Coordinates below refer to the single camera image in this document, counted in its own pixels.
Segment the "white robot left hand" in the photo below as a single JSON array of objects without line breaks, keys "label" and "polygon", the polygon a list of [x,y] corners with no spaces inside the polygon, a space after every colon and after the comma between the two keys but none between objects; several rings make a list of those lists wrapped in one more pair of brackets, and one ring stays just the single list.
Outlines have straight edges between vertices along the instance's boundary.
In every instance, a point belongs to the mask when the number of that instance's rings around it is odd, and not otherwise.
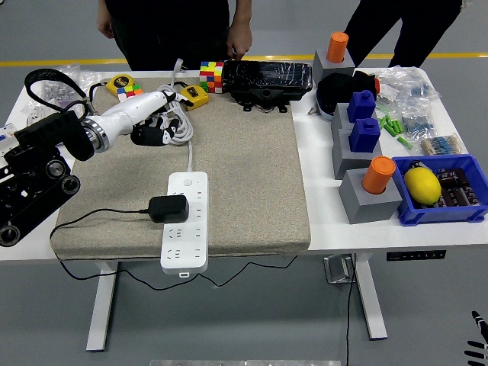
[{"label": "white robot left hand", "polygon": [[183,101],[188,106],[193,105],[177,92],[152,91],[130,97],[98,116],[97,124],[103,130],[101,136],[107,140],[104,142],[104,150],[112,148],[120,135],[131,133],[134,125],[171,101]]}]

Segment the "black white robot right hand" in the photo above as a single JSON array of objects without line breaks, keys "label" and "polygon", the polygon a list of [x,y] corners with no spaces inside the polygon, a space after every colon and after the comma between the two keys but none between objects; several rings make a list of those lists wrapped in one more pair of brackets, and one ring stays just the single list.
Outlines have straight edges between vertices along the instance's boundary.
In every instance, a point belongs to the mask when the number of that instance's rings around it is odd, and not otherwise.
[{"label": "black white robot right hand", "polygon": [[468,341],[470,349],[465,350],[464,354],[468,357],[469,365],[487,365],[487,321],[476,311],[471,311],[471,316],[483,338],[483,342]]}]

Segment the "person's right hand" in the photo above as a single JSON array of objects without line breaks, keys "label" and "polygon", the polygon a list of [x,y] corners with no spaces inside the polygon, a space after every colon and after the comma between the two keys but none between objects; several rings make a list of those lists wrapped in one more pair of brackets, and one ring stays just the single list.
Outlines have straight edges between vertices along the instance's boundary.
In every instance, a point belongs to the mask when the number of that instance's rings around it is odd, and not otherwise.
[{"label": "person's right hand", "polygon": [[111,17],[109,14],[99,14],[97,19],[98,30],[108,39],[114,38],[114,32],[111,26]]}]

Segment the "person's left hand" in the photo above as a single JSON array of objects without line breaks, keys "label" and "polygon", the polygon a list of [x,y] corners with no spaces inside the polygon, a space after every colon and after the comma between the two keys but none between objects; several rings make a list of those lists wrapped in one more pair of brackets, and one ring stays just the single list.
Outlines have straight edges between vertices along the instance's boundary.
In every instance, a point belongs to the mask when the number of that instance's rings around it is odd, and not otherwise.
[{"label": "person's left hand", "polygon": [[252,45],[250,20],[234,20],[227,36],[227,54],[229,59],[242,59]]}]

